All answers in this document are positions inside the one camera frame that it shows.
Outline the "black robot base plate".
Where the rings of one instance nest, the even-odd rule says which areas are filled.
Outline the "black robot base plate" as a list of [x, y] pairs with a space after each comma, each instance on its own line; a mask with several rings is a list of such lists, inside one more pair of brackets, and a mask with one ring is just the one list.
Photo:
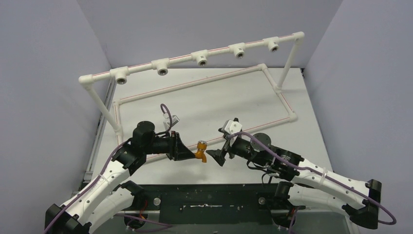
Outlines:
[[159, 222], [180, 224], [277, 224], [287, 227], [298, 206], [287, 200], [287, 184], [142, 185], [120, 211], [155, 214]]

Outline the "white PVC pipe frame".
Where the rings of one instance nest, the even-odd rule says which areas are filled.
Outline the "white PVC pipe frame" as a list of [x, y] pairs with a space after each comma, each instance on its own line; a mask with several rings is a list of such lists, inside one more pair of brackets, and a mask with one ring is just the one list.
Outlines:
[[[224, 139], [218, 129], [236, 117], [245, 132], [266, 133], [273, 145], [303, 154], [300, 141], [307, 128], [300, 108], [308, 97], [300, 70], [291, 67], [303, 40], [304, 33], [296, 32], [80, 76], [79, 84], [102, 113], [89, 166], [98, 170], [140, 121], [151, 121], [157, 132], [164, 131], [161, 103], [178, 116], [173, 130], [193, 152], [200, 140], [209, 149], [221, 148]], [[214, 56], [239, 59], [253, 48], [273, 52], [281, 44], [292, 45], [282, 69], [263, 63], [248, 68], [206, 67]]]

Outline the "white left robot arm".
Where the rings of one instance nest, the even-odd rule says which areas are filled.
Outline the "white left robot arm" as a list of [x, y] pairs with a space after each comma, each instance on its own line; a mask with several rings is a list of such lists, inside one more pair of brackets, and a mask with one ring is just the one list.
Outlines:
[[44, 233], [91, 234], [119, 211], [142, 207], [143, 188], [128, 179], [151, 154], [166, 154], [174, 161], [195, 158], [178, 132], [157, 134], [152, 122], [139, 122], [132, 137], [114, 149], [93, 181], [62, 205], [49, 207]]

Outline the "yellow plastic water faucet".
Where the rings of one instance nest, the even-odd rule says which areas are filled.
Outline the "yellow plastic water faucet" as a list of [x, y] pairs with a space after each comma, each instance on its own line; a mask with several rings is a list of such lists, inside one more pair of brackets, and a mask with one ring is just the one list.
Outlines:
[[200, 140], [197, 143], [197, 151], [194, 153], [196, 159], [200, 159], [203, 163], [207, 163], [205, 151], [207, 149], [207, 142]]

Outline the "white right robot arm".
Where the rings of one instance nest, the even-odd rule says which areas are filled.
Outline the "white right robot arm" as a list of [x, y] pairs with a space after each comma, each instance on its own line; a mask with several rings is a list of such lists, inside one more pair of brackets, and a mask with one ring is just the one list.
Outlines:
[[239, 156], [258, 170], [281, 179], [274, 194], [274, 202], [280, 208], [292, 205], [329, 209], [363, 228], [378, 228], [382, 184], [375, 179], [360, 181], [336, 174], [272, 145], [264, 133], [254, 134], [249, 140], [238, 135], [228, 139], [222, 149], [206, 153], [220, 166], [226, 155]]

